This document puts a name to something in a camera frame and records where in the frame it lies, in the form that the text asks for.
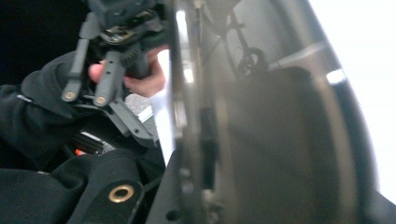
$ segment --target finger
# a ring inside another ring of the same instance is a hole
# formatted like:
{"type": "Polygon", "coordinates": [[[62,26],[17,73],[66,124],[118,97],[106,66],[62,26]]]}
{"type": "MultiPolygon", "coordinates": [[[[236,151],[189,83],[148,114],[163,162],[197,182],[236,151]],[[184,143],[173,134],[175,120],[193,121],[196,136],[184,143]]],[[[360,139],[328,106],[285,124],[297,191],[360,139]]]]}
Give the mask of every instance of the finger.
{"type": "Polygon", "coordinates": [[[157,60],[157,58],[158,58],[158,54],[159,54],[161,51],[165,50],[165,49],[169,49],[169,47],[168,47],[167,45],[162,45],[162,46],[160,46],[160,47],[158,47],[158,48],[156,48],[156,49],[150,50],[150,51],[147,53],[147,56],[148,56],[148,64],[154,63],[154,62],[157,60]]]}
{"type": "Polygon", "coordinates": [[[94,63],[88,69],[88,76],[93,82],[98,83],[100,80],[100,76],[103,72],[103,69],[104,69],[103,62],[94,63]]]}

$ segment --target black fabric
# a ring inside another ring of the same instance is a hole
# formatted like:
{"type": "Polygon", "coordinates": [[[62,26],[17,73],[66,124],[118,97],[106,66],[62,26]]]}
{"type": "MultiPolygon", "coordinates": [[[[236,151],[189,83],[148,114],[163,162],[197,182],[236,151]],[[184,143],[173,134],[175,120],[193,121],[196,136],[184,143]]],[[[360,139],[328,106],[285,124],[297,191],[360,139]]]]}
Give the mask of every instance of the black fabric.
{"type": "Polygon", "coordinates": [[[33,72],[20,86],[0,87],[0,167],[40,169],[56,153],[53,149],[83,124],[79,120],[87,112],[63,102],[64,86],[57,82],[57,77],[67,75],[72,59],[73,53],[66,54],[33,72]],[[8,161],[8,155],[24,162],[8,161]]]}
{"type": "Polygon", "coordinates": [[[0,223],[63,223],[88,183],[94,156],[67,161],[50,175],[36,172],[92,113],[61,100],[59,80],[72,59],[68,53],[20,86],[0,87],[0,223]]]}

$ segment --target metal grommet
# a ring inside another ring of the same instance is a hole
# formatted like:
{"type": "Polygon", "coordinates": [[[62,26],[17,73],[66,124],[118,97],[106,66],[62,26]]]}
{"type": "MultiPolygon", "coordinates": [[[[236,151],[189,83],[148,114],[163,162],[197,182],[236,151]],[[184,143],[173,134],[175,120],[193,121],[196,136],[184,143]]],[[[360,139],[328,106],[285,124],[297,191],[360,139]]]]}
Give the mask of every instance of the metal grommet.
{"type": "Polygon", "coordinates": [[[123,203],[134,195],[134,188],[130,185],[120,185],[110,191],[108,199],[113,203],[123,203]]]}

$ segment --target black jacket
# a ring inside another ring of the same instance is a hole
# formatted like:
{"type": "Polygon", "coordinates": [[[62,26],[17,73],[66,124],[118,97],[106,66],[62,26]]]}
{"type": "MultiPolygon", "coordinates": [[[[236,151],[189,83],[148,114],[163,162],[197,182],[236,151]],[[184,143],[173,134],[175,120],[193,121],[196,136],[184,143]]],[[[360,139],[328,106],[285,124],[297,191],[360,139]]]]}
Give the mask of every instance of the black jacket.
{"type": "Polygon", "coordinates": [[[121,149],[37,172],[92,113],[61,100],[72,59],[66,54],[20,86],[0,87],[0,223],[80,223],[109,182],[138,178],[134,157],[121,149]]]}

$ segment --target black plastic part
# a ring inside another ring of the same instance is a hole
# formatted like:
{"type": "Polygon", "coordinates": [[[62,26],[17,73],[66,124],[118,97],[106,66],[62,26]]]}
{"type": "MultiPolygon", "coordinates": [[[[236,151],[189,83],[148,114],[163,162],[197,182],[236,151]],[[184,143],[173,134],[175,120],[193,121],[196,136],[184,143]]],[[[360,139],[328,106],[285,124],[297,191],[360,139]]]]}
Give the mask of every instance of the black plastic part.
{"type": "Polygon", "coordinates": [[[121,124],[125,125],[134,139],[143,147],[156,147],[154,138],[140,122],[137,116],[131,112],[128,106],[121,100],[116,99],[109,104],[111,110],[120,118],[121,124]]]}
{"type": "Polygon", "coordinates": [[[85,77],[87,57],[90,40],[80,39],[76,50],[72,68],[67,76],[68,82],[62,94],[62,100],[65,102],[74,102],[77,100],[82,88],[82,80],[85,77]]]}
{"type": "Polygon", "coordinates": [[[91,11],[97,16],[105,29],[124,23],[140,12],[156,5],[155,0],[91,0],[91,11]]]}
{"type": "Polygon", "coordinates": [[[175,151],[163,174],[163,180],[148,214],[146,224],[185,223],[181,207],[178,169],[180,151],[175,151]]]}
{"type": "Polygon", "coordinates": [[[121,54],[116,51],[108,51],[106,54],[106,63],[103,69],[101,79],[96,87],[94,104],[99,107],[107,106],[116,97],[121,97],[122,79],[125,74],[125,68],[120,62],[121,54]]]}
{"type": "Polygon", "coordinates": [[[134,61],[134,66],[129,69],[131,77],[142,79],[149,76],[149,59],[143,52],[139,53],[134,61]]]}

